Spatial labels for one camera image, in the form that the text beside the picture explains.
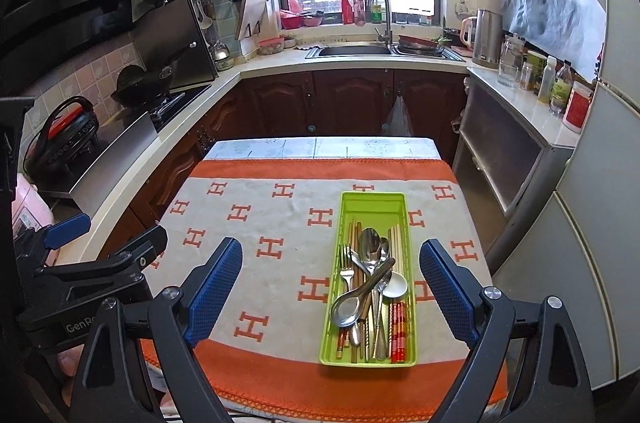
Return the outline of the person's left hand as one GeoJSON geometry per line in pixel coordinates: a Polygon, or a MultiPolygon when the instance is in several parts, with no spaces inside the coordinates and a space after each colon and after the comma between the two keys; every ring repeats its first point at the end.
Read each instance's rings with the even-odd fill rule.
{"type": "Polygon", "coordinates": [[[62,389],[62,398],[68,407],[72,401],[74,380],[83,350],[84,347],[82,345],[78,345],[68,349],[67,351],[62,351],[62,353],[59,353],[56,356],[56,363],[66,378],[65,386],[62,389]]]}

